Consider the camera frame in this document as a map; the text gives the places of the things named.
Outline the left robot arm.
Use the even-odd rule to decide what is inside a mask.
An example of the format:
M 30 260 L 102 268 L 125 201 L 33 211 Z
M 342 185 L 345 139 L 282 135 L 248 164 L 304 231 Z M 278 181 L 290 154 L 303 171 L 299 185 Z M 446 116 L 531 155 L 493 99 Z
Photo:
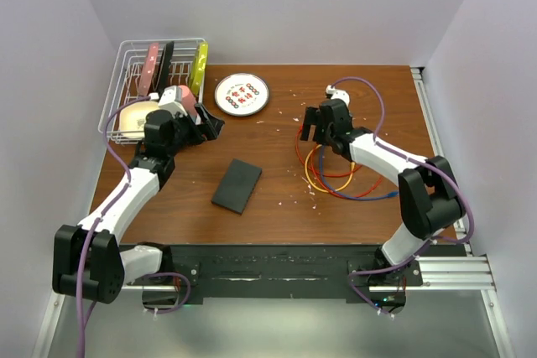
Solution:
M 174 274 L 169 249 L 143 244 L 122 251 L 119 242 L 140 210 L 162 190 L 175 170 L 175 155 L 185 147 L 219 137 L 225 122 L 200 103 L 190 114 L 157 109 L 144 124 L 143 139 L 125 174 L 108 197 L 75 226 L 63 225 L 53 250 L 52 288 L 58 294 L 109 304 L 122 286 L 147 277 L 167 283 Z

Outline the black network switch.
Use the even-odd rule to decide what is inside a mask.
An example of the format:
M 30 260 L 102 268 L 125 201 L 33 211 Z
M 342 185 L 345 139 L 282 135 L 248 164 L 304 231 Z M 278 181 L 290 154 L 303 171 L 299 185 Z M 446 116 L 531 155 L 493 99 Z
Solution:
M 241 215 L 261 174 L 260 167 L 233 159 L 211 198 L 212 204 Z

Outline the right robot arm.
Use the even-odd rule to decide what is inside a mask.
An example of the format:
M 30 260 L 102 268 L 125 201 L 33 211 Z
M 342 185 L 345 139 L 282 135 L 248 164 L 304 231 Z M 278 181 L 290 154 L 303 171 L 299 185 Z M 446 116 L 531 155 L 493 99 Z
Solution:
M 440 156 L 425 158 L 386 143 L 365 127 L 354 127 L 347 104 L 332 97 L 318 107 L 308 106 L 300 139 L 309 136 L 349 162 L 364 165 L 396 184 L 402 224 L 377 252 L 373 270 L 353 274 L 375 276 L 391 285 L 404 267 L 463 216 L 467 202 L 458 189 L 449 162 Z

